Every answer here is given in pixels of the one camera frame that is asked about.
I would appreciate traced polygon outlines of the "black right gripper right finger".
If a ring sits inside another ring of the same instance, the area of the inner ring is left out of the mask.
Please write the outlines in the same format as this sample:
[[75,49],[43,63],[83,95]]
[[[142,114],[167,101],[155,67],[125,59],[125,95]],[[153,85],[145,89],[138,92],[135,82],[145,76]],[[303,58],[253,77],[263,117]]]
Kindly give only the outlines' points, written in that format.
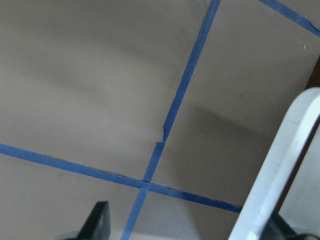
[[260,240],[298,240],[298,234],[287,222],[274,212],[262,231]]

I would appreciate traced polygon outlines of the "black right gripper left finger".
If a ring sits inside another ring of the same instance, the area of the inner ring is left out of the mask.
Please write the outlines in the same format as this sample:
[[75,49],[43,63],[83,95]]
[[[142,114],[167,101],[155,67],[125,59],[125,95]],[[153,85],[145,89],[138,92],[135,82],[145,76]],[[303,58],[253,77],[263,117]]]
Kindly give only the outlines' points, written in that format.
[[108,240],[111,234],[110,208],[108,201],[97,202],[84,225],[77,240]]

